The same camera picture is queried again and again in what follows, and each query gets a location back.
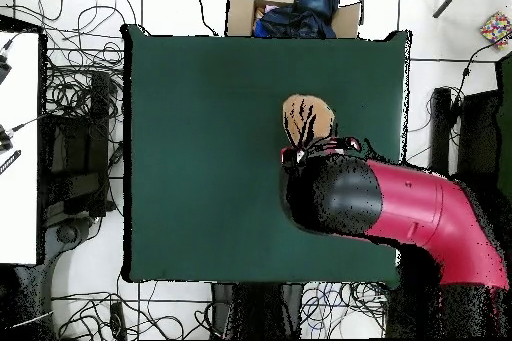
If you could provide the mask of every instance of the dark green table surface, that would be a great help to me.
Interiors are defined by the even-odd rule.
[[[368,137],[398,162],[407,32],[266,40],[150,37],[129,26],[124,36],[131,280],[396,280],[394,249],[307,234],[285,217],[281,112],[291,94],[321,97],[340,134]]]

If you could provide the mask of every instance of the black bag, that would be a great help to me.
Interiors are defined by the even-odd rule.
[[[337,9],[338,0],[294,0],[270,10],[261,24],[275,38],[336,38],[330,25]]]

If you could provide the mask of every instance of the brown paper bag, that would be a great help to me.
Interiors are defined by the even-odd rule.
[[[334,123],[334,112],[321,98],[294,94],[283,103],[283,126],[295,147],[307,147],[313,139],[335,135]]]

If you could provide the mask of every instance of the cardboard box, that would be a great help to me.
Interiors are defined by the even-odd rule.
[[[284,6],[293,0],[228,0],[226,36],[252,36],[254,14],[258,7]],[[357,38],[361,3],[340,7],[332,19],[337,38]]]

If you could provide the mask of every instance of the white table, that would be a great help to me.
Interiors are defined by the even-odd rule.
[[[0,32],[0,47],[13,35]],[[9,130],[38,116],[38,35],[18,35],[8,50],[7,63],[12,69],[0,84],[0,124]],[[1,165],[21,150],[21,156],[0,175],[0,263],[36,263],[37,124],[15,133],[13,148],[0,154]]]

